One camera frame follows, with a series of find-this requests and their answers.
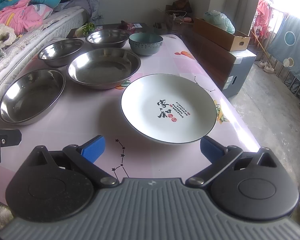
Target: gray floor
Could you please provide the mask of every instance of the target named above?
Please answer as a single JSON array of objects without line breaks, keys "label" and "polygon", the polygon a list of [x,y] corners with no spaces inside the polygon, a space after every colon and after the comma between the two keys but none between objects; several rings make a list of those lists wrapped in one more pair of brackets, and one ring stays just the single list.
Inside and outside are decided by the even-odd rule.
[{"label": "gray floor", "polygon": [[266,73],[253,64],[240,92],[229,101],[258,143],[271,148],[299,183],[299,99],[275,74]]}]

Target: curtain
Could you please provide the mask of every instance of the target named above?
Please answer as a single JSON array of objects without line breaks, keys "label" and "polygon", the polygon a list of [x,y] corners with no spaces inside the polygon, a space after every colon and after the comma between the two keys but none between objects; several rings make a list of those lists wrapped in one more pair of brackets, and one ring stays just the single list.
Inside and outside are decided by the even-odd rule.
[{"label": "curtain", "polygon": [[224,14],[235,29],[249,35],[259,0],[226,0]]}]

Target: chinese character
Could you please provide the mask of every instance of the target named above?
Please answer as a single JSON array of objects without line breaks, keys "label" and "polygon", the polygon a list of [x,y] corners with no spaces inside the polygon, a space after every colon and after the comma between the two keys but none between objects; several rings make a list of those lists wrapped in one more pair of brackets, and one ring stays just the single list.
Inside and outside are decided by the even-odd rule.
[{"label": "chinese character", "polygon": [[166,100],[159,100],[159,102],[157,103],[157,105],[161,105],[163,108],[166,108],[166,106],[168,106],[169,104],[166,104]]},{"label": "chinese character", "polygon": [[162,108],[160,108],[161,114],[158,116],[159,118],[163,117],[167,117],[166,113],[171,113],[171,109],[169,109],[168,111],[162,111]]}]

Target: box label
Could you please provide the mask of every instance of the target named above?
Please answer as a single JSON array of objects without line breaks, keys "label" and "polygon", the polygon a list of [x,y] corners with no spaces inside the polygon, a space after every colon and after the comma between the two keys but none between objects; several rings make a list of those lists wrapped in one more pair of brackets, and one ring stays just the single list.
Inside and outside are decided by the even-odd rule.
[{"label": "box label", "polygon": [[242,61],[242,57],[238,57],[235,59],[234,64],[240,64]]},{"label": "box label", "polygon": [[223,87],[222,90],[225,90],[225,89],[228,88],[228,86],[229,86],[229,85],[231,84],[231,82],[232,82],[232,79],[233,79],[233,76],[228,77],[227,82],[225,83],[225,86]]}]

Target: pink tablecloth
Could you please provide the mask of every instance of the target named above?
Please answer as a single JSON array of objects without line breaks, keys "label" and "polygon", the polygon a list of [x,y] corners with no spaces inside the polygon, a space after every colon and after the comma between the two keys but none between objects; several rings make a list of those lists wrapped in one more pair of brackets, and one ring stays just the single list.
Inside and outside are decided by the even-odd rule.
[{"label": "pink tablecloth", "polygon": [[[211,78],[175,35],[163,35],[160,51],[141,57],[139,71],[130,79],[154,74],[180,75],[197,82],[215,101],[218,119],[208,134],[224,146],[237,145],[244,151],[257,152],[259,144],[240,116],[213,83]],[[125,49],[130,49],[127,42]],[[83,50],[91,50],[85,44]],[[20,74],[46,67],[36,56]],[[70,80],[55,108],[43,119],[27,126],[7,125],[0,120],[0,128],[17,128],[22,133],[19,146],[2,148],[0,163],[0,201],[5,203],[5,189],[15,172],[37,145],[48,150],[61,150],[69,144],[81,145],[98,134],[106,139],[106,149],[95,164],[119,180],[127,175],[134,178],[180,177],[183,181],[207,167],[210,162],[200,151],[200,141],[171,146],[160,144],[137,133],[125,120],[120,98],[124,87],[97,91],[89,90]]]}]

